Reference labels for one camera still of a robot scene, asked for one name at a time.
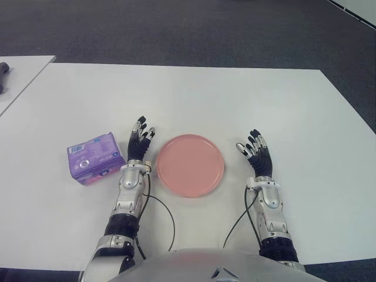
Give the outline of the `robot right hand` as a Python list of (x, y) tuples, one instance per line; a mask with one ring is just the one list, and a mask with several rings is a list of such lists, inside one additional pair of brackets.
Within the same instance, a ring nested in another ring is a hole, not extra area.
[(237, 143), (237, 150), (247, 159), (256, 177), (272, 178), (273, 163), (264, 137), (258, 130), (253, 129), (248, 141), (245, 145)]

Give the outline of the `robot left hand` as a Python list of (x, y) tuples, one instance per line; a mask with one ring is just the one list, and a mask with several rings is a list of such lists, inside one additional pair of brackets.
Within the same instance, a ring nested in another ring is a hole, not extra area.
[(145, 131), (147, 127), (146, 118), (141, 116), (132, 127), (128, 146), (127, 146), (127, 161), (137, 160), (142, 161), (152, 139), (155, 136), (155, 128), (151, 127)]

